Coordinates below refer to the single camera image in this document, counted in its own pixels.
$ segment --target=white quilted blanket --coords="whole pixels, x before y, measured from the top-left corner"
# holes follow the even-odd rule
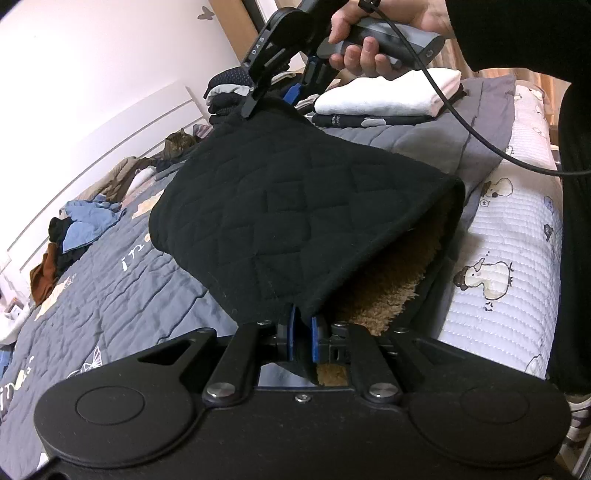
[[[517,86],[508,153],[556,168],[541,93]],[[439,339],[544,378],[560,291],[560,180],[506,160],[491,173],[450,279]]]

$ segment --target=white bed headboard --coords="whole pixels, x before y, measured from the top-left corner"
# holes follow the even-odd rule
[[[132,105],[93,131],[74,148],[70,159],[59,165],[62,185],[39,199],[38,212],[28,213],[17,231],[20,233],[8,247],[10,269],[4,275],[20,274],[28,283],[30,270],[38,265],[49,240],[47,229],[52,217],[68,200],[106,175],[123,158],[153,155],[163,148],[164,138],[181,128],[205,123],[199,107],[181,83],[173,83]]]

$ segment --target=brown fur lining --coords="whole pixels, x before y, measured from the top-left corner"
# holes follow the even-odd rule
[[[417,296],[429,264],[441,248],[447,216],[453,206],[447,196],[434,205],[415,225],[357,272],[331,297],[324,311],[329,319],[363,325],[380,335]],[[321,385],[346,385],[344,367],[318,368]]]

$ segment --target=white cloth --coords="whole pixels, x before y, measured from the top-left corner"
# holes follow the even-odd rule
[[[447,98],[460,87],[457,70],[435,68],[429,73]],[[442,106],[425,74],[413,70],[395,80],[357,78],[320,95],[314,110],[321,115],[437,116]]]
[[[146,167],[135,174],[134,179],[131,181],[125,196],[132,193],[137,187],[142,185],[146,180],[156,175],[156,167]]]
[[[18,315],[0,313],[0,346],[10,345],[17,341],[18,332],[21,331],[30,313],[31,307],[28,304]]]
[[[223,83],[222,85],[217,85],[207,94],[207,98],[205,103],[207,106],[212,104],[213,97],[219,95],[220,93],[237,93],[238,95],[242,95],[245,97],[251,91],[251,88],[248,85],[236,85],[235,83]]]

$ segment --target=white wall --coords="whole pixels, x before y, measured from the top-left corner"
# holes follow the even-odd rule
[[[0,251],[63,185],[60,160],[142,98],[238,59],[206,0],[21,0],[0,22]]]
[[[271,18],[271,15],[277,11],[277,4],[275,0],[256,0],[259,10],[261,11],[262,17],[265,21]],[[290,61],[290,70],[300,70],[306,66],[306,63],[302,60],[300,54],[296,54]]]

